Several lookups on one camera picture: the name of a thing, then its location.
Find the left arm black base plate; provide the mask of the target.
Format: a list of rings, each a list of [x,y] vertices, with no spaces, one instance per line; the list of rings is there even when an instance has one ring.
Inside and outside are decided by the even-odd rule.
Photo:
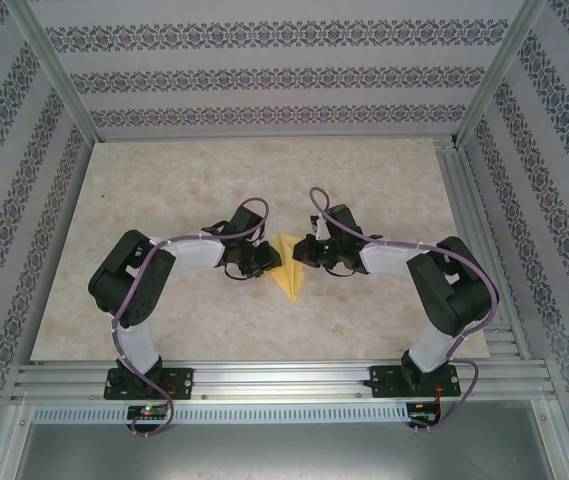
[[[172,400],[189,400],[193,388],[194,370],[189,368],[155,368],[146,376]],[[161,400],[161,392],[148,385],[127,368],[108,371],[103,397],[106,400]]]

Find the aluminium side rail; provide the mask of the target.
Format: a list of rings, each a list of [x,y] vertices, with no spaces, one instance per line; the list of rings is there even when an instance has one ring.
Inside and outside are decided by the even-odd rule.
[[[516,355],[528,359],[530,351],[466,158],[447,138],[435,139],[433,146],[458,235],[490,277],[500,297],[496,316],[483,329],[489,352],[499,357]]]

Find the yellow paper sheet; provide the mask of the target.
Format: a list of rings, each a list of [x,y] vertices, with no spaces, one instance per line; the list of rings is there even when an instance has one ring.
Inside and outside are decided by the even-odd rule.
[[[301,238],[279,234],[273,241],[273,247],[280,256],[281,266],[269,272],[288,299],[296,303],[305,278],[304,265],[293,258],[293,250]]]

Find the aluminium mounting rail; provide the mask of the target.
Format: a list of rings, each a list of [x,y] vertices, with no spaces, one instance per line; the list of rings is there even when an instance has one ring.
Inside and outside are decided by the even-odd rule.
[[[327,362],[182,362],[194,370],[194,403],[328,403],[372,400],[363,385],[382,360]],[[557,397],[546,362],[516,357],[478,360],[471,401],[548,400]],[[52,361],[23,365],[10,400],[26,404],[102,403],[106,361]]]

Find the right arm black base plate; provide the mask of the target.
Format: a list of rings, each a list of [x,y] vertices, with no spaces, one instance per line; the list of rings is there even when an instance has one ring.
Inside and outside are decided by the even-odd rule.
[[[369,387],[374,398],[416,398],[435,397],[439,394],[445,398],[461,395],[456,368],[445,364],[433,372],[423,373],[417,369],[408,373],[400,365],[380,365],[369,368],[370,379],[363,384]]]

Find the aluminium frame post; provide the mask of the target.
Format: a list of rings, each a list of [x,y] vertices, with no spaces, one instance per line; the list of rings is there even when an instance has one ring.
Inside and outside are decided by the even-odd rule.
[[[102,135],[30,5],[30,0],[5,0],[5,3],[85,140],[92,146],[103,143]]]
[[[569,429],[557,400],[532,400],[545,454],[554,480],[569,480]]]
[[[460,121],[454,135],[456,148],[465,145],[471,137],[475,125],[480,121],[494,92],[545,4],[546,0],[523,0]]]
[[[0,431],[0,480],[15,480],[29,434],[34,407],[10,405]]]

